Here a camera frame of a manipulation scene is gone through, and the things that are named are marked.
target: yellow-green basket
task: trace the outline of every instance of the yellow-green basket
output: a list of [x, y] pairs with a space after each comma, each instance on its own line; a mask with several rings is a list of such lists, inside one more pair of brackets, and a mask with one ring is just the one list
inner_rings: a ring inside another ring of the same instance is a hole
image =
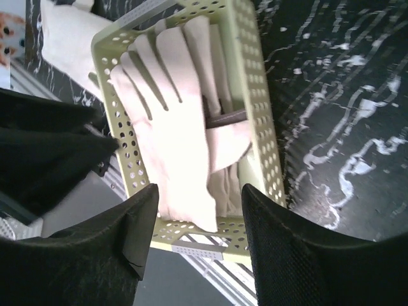
[[[109, 74], [138, 35], [154, 32], [152, 27], [145, 31], [132, 28], [174, 4], [180, 4], [184, 9], [166, 19], [168, 27], [199, 15], [206, 15], [212, 24], [219, 25], [233, 104], [236, 110], [245, 107], [251, 123], [252, 149], [238, 167], [241, 186], [251, 183], [275, 202], [286, 206], [256, 13], [249, 0], [147, 0], [95, 35], [92, 55], [110, 131], [120, 141], [117, 158], [127, 195], [131, 196], [144, 188], [149, 179], [144, 174], [143, 152], [139, 154], [129, 117], [109, 83]], [[251, 260], [243, 218], [218, 218], [217, 222], [218, 233], [210, 234], [188, 222], [169, 222], [157, 218], [151, 246], [249, 264]], [[200, 239], [186, 242], [182, 240], [185, 235], [201, 235], [212, 243], [202, 243]]]

